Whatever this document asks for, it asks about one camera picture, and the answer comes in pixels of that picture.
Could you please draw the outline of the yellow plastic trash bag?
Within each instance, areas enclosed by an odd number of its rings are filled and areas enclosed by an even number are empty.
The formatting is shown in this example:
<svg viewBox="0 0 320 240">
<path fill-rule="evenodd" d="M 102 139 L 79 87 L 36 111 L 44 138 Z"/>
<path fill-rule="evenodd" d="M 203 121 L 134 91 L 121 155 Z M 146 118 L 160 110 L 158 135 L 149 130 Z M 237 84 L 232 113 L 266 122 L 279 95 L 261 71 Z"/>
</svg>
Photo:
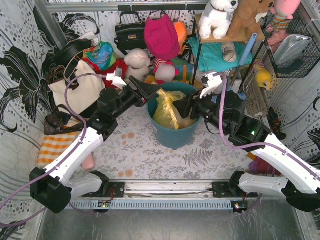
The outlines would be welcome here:
<svg viewBox="0 0 320 240">
<path fill-rule="evenodd" d="M 157 109 L 152 117 L 157 124 L 167 129 L 181 130 L 188 128 L 197 122 L 189 116 L 182 118 L 173 104 L 175 101 L 182 100 L 186 97 L 184 93 L 160 89 L 157 94 Z"/>
</svg>

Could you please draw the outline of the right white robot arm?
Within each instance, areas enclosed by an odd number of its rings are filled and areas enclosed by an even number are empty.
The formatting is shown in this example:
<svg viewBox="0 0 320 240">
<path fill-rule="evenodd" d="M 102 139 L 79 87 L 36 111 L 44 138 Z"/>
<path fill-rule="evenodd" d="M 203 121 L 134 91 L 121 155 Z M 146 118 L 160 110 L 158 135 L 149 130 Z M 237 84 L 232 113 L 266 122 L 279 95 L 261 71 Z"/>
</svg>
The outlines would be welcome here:
<svg viewBox="0 0 320 240">
<path fill-rule="evenodd" d="M 203 118 L 220 131 L 231 149 L 253 153 L 280 172 L 279 177 L 235 171 L 227 185 L 242 197 L 257 193 L 285 199 L 292 207 L 312 212 L 320 208 L 320 172 L 286 148 L 274 133 L 255 118 L 245 115 L 246 102 L 232 90 L 200 97 L 193 92 L 173 102 L 178 112 L 192 119 Z"/>
</svg>

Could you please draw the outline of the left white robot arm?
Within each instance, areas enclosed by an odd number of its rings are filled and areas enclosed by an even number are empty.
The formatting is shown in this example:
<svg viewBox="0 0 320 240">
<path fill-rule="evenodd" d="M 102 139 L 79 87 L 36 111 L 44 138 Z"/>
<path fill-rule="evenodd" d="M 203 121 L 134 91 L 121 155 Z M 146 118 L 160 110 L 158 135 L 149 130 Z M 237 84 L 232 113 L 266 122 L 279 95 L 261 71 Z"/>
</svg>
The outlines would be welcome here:
<svg viewBox="0 0 320 240">
<path fill-rule="evenodd" d="M 62 212 L 74 198 L 92 193 L 112 196 L 110 179 L 94 170 L 72 180 L 83 161 L 118 127 L 117 118 L 132 106 L 143 107 L 161 89 L 160 85 L 145 83 L 133 76 L 120 91 L 105 88 L 97 100 L 97 110 L 84 123 L 78 138 L 45 168 L 34 168 L 30 175 L 30 196 L 55 214 Z"/>
</svg>

